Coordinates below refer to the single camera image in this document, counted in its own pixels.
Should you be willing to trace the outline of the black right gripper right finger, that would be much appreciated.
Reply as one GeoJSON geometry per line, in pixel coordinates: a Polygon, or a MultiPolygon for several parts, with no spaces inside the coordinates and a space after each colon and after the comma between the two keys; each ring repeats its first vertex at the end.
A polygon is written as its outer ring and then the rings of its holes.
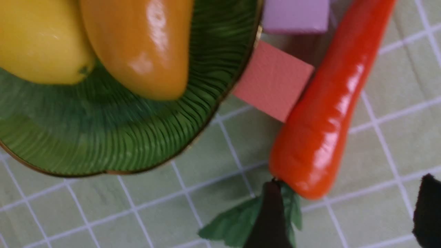
{"type": "Polygon", "coordinates": [[[412,233],[422,248],[441,247],[441,182],[427,173],[421,179],[412,233]]]}

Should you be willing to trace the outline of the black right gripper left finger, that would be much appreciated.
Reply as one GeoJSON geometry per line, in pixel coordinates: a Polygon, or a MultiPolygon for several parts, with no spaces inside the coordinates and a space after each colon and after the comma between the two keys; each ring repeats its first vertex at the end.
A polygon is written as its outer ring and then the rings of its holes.
{"type": "Polygon", "coordinates": [[[263,186],[263,202],[245,248],[291,248],[285,221],[280,184],[275,180],[263,186]]]}

